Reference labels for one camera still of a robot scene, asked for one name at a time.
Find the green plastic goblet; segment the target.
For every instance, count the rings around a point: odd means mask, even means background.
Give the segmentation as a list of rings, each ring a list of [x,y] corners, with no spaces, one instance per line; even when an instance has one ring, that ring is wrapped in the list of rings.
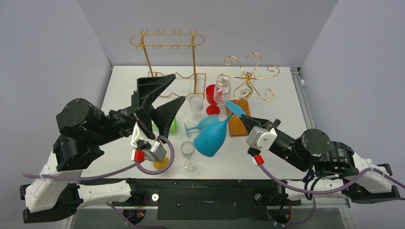
[[[152,128],[158,129],[157,125],[152,121]],[[171,126],[170,126],[170,133],[176,133],[177,132],[177,123],[176,123],[176,118],[173,119]]]

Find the blue plastic goblet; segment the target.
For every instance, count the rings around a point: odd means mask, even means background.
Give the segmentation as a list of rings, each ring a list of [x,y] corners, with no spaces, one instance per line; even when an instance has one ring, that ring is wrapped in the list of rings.
[[[218,114],[213,114],[203,118],[196,126],[188,128],[186,124],[184,124],[185,131],[187,137],[190,136],[190,131],[194,129],[203,130],[204,128],[210,126],[211,124],[219,122]]]
[[[245,102],[226,101],[225,106],[230,111],[230,114],[222,121],[211,124],[204,128],[193,140],[195,149],[205,157],[213,157],[225,142],[227,134],[227,124],[233,116],[239,118],[246,114],[241,107]]]

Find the clear patterned wine glass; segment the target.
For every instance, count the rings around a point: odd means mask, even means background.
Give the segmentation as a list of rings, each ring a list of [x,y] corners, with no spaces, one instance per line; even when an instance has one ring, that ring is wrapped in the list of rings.
[[[231,79],[225,74],[221,74],[216,79],[213,98],[216,103],[224,104],[230,99]]]

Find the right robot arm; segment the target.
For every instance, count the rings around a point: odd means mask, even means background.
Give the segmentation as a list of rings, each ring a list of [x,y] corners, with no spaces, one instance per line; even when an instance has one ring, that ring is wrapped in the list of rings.
[[[279,120],[269,121],[241,115],[248,137],[248,154],[264,169],[264,154],[270,152],[305,173],[300,181],[271,175],[270,199],[346,198],[353,203],[374,204],[400,200],[399,182],[388,164],[375,164],[360,157],[348,145],[332,141],[319,129],[307,129],[293,138],[279,129]]]

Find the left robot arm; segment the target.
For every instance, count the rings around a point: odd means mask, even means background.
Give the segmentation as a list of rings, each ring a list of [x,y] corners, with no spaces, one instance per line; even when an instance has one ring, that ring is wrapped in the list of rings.
[[[24,200],[24,223],[55,222],[88,206],[120,202],[137,205],[144,200],[135,178],[116,183],[86,185],[86,181],[113,176],[83,177],[82,172],[104,155],[101,146],[130,137],[132,167],[158,175],[174,160],[168,135],[176,114],[185,102],[180,96],[159,107],[153,102],[174,82],[174,74],[137,79],[129,107],[105,114],[83,98],[71,100],[56,116],[60,136],[40,174],[28,175],[33,182],[20,187]]]

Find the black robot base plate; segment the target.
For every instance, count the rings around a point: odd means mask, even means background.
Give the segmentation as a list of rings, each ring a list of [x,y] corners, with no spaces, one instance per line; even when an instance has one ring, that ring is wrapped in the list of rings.
[[[157,207],[158,220],[266,220],[268,209],[285,214],[301,205],[271,180],[139,179],[138,184],[134,200],[114,206]]]

